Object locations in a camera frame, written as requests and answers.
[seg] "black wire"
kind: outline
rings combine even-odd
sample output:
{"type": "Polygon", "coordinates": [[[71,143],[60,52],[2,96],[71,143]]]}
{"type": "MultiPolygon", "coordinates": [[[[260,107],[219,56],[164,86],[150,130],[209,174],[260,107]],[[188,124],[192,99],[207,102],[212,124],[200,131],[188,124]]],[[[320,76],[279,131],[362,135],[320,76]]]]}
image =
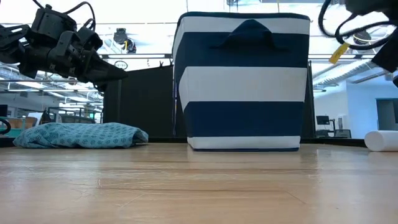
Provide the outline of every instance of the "black wire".
{"type": "MultiPolygon", "coordinates": [[[[356,28],[356,29],[353,29],[353,30],[349,30],[349,31],[347,31],[347,32],[344,32],[344,33],[340,34],[340,29],[341,29],[341,27],[342,27],[344,24],[346,24],[348,21],[353,20],[353,19],[357,16],[357,15],[355,15],[355,14],[352,14],[347,20],[345,20],[343,23],[341,23],[341,24],[338,26],[338,28],[337,28],[335,34],[331,34],[331,33],[327,32],[327,31],[325,30],[324,26],[323,26],[323,18],[324,18],[324,16],[325,16],[326,10],[328,9],[328,6],[330,5],[330,3],[331,3],[331,0],[325,0],[325,2],[324,2],[323,5],[322,5],[321,11],[320,11],[319,17],[318,17],[319,29],[320,29],[321,32],[322,32],[323,34],[325,34],[326,36],[336,38],[336,40],[337,40],[339,43],[341,43],[341,44],[345,43],[345,41],[343,40],[343,37],[350,37],[350,36],[352,36],[352,35],[354,35],[354,34],[357,34],[357,33],[359,33],[359,32],[362,32],[362,31],[364,31],[364,30],[367,30],[367,29],[372,28],[372,27],[380,26],[380,25],[394,25],[394,24],[396,24],[396,21],[375,22],[375,23],[372,23],[372,24],[368,24],[368,25],[366,25],[366,26],[364,26],[364,27],[360,27],[360,28],[356,28]]],[[[387,37],[385,37],[385,38],[383,38],[383,39],[381,39],[381,40],[379,40],[379,41],[377,41],[377,42],[375,42],[375,43],[373,43],[373,44],[370,44],[370,45],[366,45],[366,46],[365,46],[365,45],[364,45],[364,46],[362,46],[362,45],[350,45],[349,47],[350,47],[351,49],[354,49],[354,50],[371,50],[371,49],[373,49],[373,48],[382,46],[382,45],[385,44],[389,39],[390,39],[390,36],[388,35],[387,37]]]]}
{"type": "Polygon", "coordinates": [[[81,8],[82,6],[84,6],[85,4],[88,5],[88,7],[90,7],[91,14],[93,15],[93,18],[87,20],[87,22],[85,22],[85,24],[86,24],[86,26],[87,26],[90,22],[93,22],[93,23],[91,23],[89,29],[92,29],[93,31],[95,31],[95,26],[96,26],[96,22],[95,22],[95,13],[94,13],[93,6],[91,6],[90,3],[86,2],[86,1],[81,2],[81,3],[78,4],[77,6],[75,6],[75,7],[71,8],[71,9],[69,9],[69,10],[66,11],[66,12],[64,12],[64,14],[69,14],[69,13],[71,13],[71,12],[74,12],[74,11],[76,11],[77,9],[81,8]]]}
{"type": "Polygon", "coordinates": [[[0,118],[0,122],[4,123],[7,126],[5,130],[0,131],[0,134],[7,134],[11,131],[11,125],[6,119],[0,118]]]}
{"type": "Polygon", "coordinates": [[[44,9],[44,7],[37,1],[37,0],[32,0],[34,3],[36,3],[36,5],[41,8],[44,9]]]}

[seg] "wooden table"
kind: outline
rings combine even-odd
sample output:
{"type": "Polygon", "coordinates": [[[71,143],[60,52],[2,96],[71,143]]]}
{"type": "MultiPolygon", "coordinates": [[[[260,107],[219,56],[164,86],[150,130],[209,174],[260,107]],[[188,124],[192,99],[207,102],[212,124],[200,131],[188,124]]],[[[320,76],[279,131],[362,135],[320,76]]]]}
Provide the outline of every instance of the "wooden table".
{"type": "Polygon", "coordinates": [[[0,223],[397,224],[398,153],[0,149],[0,223]]]}

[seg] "light blue towel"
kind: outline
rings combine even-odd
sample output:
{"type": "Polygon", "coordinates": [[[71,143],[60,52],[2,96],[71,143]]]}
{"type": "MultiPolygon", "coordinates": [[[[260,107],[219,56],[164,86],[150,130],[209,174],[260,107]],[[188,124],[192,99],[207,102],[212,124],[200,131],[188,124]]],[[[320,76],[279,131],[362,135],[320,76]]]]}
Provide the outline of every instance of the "light blue towel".
{"type": "Polygon", "coordinates": [[[15,146],[26,148],[128,148],[148,142],[148,134],[139,128],[119,123],[78,124],[47,123],[22,132],[15,146]]]}

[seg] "navy and white striped storage bin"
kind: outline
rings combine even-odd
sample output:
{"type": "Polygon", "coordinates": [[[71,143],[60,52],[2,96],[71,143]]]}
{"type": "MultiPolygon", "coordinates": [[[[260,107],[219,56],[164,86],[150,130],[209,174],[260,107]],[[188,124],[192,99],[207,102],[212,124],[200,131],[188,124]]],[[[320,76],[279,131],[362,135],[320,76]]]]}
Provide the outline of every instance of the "navy and white striped storage bin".
{"type": "Polygon", "coordinates": [[[188,12],[173,46],[188,143],[197,151],[296,151],[310,19],[188,12]]]}

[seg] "white cylinder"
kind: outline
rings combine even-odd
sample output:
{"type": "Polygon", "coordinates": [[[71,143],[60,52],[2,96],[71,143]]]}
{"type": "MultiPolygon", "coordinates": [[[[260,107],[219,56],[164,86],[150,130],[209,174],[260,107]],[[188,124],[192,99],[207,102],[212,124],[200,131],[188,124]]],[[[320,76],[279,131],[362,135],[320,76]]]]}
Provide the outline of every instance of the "white cylinder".
{"type": "Polygon", "coordinates": [[[398,151],[398,131],[371,131],[365,136],[365,144],[374,152],[398,151]]]}

